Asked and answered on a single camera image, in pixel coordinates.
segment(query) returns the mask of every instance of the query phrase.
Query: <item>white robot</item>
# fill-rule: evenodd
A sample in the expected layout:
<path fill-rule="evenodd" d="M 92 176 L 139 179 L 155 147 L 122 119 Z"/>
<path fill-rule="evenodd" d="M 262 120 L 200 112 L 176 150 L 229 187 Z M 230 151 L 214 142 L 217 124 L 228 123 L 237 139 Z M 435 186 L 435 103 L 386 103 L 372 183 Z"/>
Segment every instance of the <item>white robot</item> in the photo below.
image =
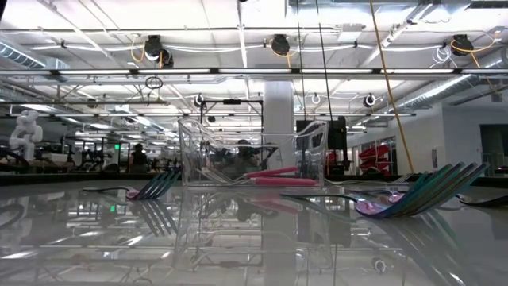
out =
<path fill-rule="evenodd" d="M 36 124 L 39 117 L 37 111 L 24 110 L 21 116 L 16 119 L 16 129 L 10 134 L 9 145 L 10 148 L 16 149 L 19 145 L 25 147 L 24 158 L 27 161 L 33 160 L 33 151 L 35 144 L 42 141 L 42 127 Z M 18 138 L 22 133 L 25 135 L 23 138 Z"/>

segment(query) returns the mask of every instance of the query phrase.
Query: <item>clear plastic container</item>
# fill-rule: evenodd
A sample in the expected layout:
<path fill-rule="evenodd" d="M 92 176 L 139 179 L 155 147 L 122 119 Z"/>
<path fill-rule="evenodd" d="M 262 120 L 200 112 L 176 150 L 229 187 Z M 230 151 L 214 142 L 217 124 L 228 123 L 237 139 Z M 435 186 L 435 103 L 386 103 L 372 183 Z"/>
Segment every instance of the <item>clear plastic container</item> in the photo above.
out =
<path fill-rule="evenodd" d="M 320 121 L 300 133 L 269 134 L 214 132 L 180 119 L 183 185 L 322 187 L 327 132 Z"/>

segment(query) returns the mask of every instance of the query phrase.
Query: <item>reflective tabletop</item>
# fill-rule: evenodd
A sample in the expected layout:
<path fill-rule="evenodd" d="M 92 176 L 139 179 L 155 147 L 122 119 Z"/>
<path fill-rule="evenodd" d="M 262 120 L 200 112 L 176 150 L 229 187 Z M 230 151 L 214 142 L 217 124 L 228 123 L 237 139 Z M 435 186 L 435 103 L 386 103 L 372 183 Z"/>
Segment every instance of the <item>reflective tabletop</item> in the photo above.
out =
<path fill-rule="evenodd" d="M 349 201 L 280 189 L 130 202 L 91 181 L 0 187 L 0 285 L 506 285 L 508 208 L 452 199 L 372 220 Z M 470 188 L 481 194 L 489 190 Z"/>

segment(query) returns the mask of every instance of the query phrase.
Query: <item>pink handle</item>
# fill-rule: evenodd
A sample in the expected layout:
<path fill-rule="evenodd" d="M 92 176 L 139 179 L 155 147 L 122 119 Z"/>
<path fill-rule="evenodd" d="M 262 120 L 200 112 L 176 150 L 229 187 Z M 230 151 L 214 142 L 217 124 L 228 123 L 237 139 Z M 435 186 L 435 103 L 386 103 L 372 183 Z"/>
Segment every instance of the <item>pink handle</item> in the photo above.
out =
<path fill-rule="evenodd" d="M 249 179 L 251 178 L 258 178 L 261 176 L 273 176 L 273 175 L 279 175 L 287 172 L 296 172 L 298 171 L 298 167 L 287 167 L 287 168 L 281 168 L 276 170 L 270 170 L 270 171 L 258 171 L 258 172 L 250 172 L 245 174 Z"/>
<path fill-rule="evenodd" d="M 315 186 L 316 181 L 311 179 L 293 179 L 293 178 L 270 178 L 260 177 L 255 178 L 256 185 L 263 186 Z"/>

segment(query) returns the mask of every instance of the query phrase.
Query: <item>white ceiling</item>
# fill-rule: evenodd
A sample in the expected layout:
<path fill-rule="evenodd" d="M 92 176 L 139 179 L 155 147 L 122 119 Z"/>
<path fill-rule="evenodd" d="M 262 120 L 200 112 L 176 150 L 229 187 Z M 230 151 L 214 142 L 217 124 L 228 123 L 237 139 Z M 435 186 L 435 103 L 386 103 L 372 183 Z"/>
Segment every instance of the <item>white ceiling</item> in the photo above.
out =
<path fill-rule="evenodd" d="M 72 21 L 80 29 L 94 29 L 94 33 L 87 33 L 91 40 L 103 48 L 128 47 L 132 44 L 133 33 L 123 33 L 126 29 L 183 29 L 183 28 L 201 28 L 203 30 L 164 32 L 162 42 L 165 44 L 190 46 L 190 47 L 240 47 L 239 32 L 234 30 L 239 25 L 237 1 L 236 0 L 81 0 L 64 1 L 56 0 L 53 4 L 57 7 L 60 14 Z M 289 36 L 289 42 L 293 47 L 298 46 L 297 31 L 277 31 L 273 30 L 252 30 L 255 27 L 293 27 L 298 26 L 298 18 L 291 13 L 285 12 L 285 1 L 283 0 L 250 0 L 241 4 L 242 21 L 246 28 L 244 32 L 245 43 L 247 46 L 261 45 L 273 37 L 274 33 L 285 33 Z M 378 27 L 381 30 L 381 37 L 388 35 L 388 31 L 393 25 L 400 24 L 410 8 L 399 13 L 388 13 L 385 8 L 378 10 L 376 14 Z M 317 27 L 318 19 L 321 19 L 322 26 L 326 28 L 323 34 L 325 46 L 337 45 L 339 33 L 330 32 L 330 27 L 344 25 L 349 23 L 360 23 L 364 25 L 364 30 L 358 37 L 360 44 L 375 44 L 375 33 L 371 20 L 371 15 L 355 12 L 351 10 L 328 11 L 321 9 L 321 16 L 318 18 L 315 11 L 302 11 L 300 25 L 302 26 L 302 39 L 305 39 L 305 47 L 319 47 L 321 38 L 315 30 L 305 30 L 305 27 Z M 418 22 L 412 25 L 398 37 L 391 47 L 400 45 L 405 46 L 423 46 L 440 44 L 443 41 L 450 41 L 452 35 L 457 33 L 466 33 L 474 41 L 475 47 L 489 45 L 492 42 L 492 34 L 488 34 L 496 26 L 508 26 L 508 10 L 465 10 L 449 15 L 433 15 L 432 19 L 427 19 L 432 23 Z M 65 41 L 68 45 L 79 44 L 91 47 L 91 45 L 82 36 L 71 31 L 71 33 L 61 33 L 62 31 L 52 31 L 53 29 L 72 29 L 72 27 L 54 13 L 46 9 L 37 0 L 10 0 L 7 3 L 0 31 L 3 37 L 16 44 L 19 44 L 27 51 L 34 47 L 49 46 L 60 44 Z M 227 31 L 210 32 L 208 28 L 233 28 Z M 35 29 L 42 32 L 35 33 L 13 33 L 7 29 Z M 112 29 L 114 33 L 104 33 L 102 29 Z M 147 33 L 143 33 L 141 38 L 136 40 L 140 44 L 145 39 Z M 501 42 L 495 44 L 499 46 L 502 42 L 508 40 L 508 33 L 503 31 L 499 37 Z M 243 67 L 241 51 L 222 52 L 222 53 L 196 53 L 171 51 L 175 58 L 175 68 L 197 68 L 197 67 Z M 428 68 L 435 63 L 433 53 L 435 49 L 429 49 L 418 52 L 385 52 L 387 66 L 389 68 Z M 111 52 L 114 60 L 106 58 L 101 52 L 82 51 L 77 49 L 45 49 L 33 51 L 34 56 L 56 57 L 70 64 L 71 68 L 124 68 L 130 67 L 127 63 L 132 62 L 130 51 Z M 139 57 L 140 50 L 134 51 Z M 362 63 L 371 50 L 364 48 L 347 48 L 344 50 L 330 51 L 325 53 L 327 67 L 330 68 L 354 68 Z M 270 48 L 250 48 L 247 51 L 247 65 L 254 67 L 286 67 L 287 59 L 274 56 Z M 459 65 L 464 66 L 471 63 L 470 57 L 455 57 L 452 59 Z M 321 52 L 304 52 L 302 54 L 302 63 L 307 68 L 322 68 L 323 59 Z M 0 61 L 4 68 L 16 68 L 11 63 L 4 60 Z M 153 68 L 154 63 L 144 60 L 139 63 L 141 68 Z M 298 53 L 291 58 L 291 67 L 300 66 Z M 379 56 L 377 56 L 367 67 L 381 67 Z M 251 96 L 256 96 L 263 92 L 264 83 L 260 79 L 250 79 L 249 87 Z M 339 83 L 338 80 L 330 80 L 329 88 L 333 89 Z M 407 80 L 391 81 L 391 87 L 394 88 L 395 96 L 403 96 L 415 88 L 421 86 L 425 81 Z M 206 98 L 244 98 L 245 82 L 244 80 L 229 79 L 219 84 L 175 84 L 175 89 L 181 93 L 188 102 L 191 102 L 193 95 L 202 93 Z M 305 90 L 302 91 L 301 80 L 294 81 L 295 93 L 301 95 L 306 93 L 306 107 L 314 109 L 315 104 L 311 101 L 311 96 L 315 93 L 326 95 L 326 85 L 323 79 L 306 79 Z M 56 94 L 55 87 L 36 86 L 37 89 Z M 69 91 L 73 86 L 63 87 L 64 91 Z M 366 95 L 384 95 L 387 91 L 384 80 L 349 80 L 343 82 L 338 88 L 337 93 L 332 96 L 332 108 L 334 110 L 358 110 L 362 108 L 363 96 L 350 101 L 357 94 Z M 70 99 L 84 98 L 83 93 L 98 97 L 106 94 L 106 99 L 126 100 L 136 94 L 133 86 L 119 85 L 101 85 L 86 86 L 80 89 L 80 93 L 73 93 Z M 186 110 L 180 100 L 176 100 L 175 93 L 169 88 L 163 87 L 160 90 L 162 99 L 169 101 L 172 105 Z M 85 106 L 78 108 L 85 111 Z M 146 112 L 150 110 L 175 112 L 173 107 L 161 106 L 132 106 L 134 110 Z"/>

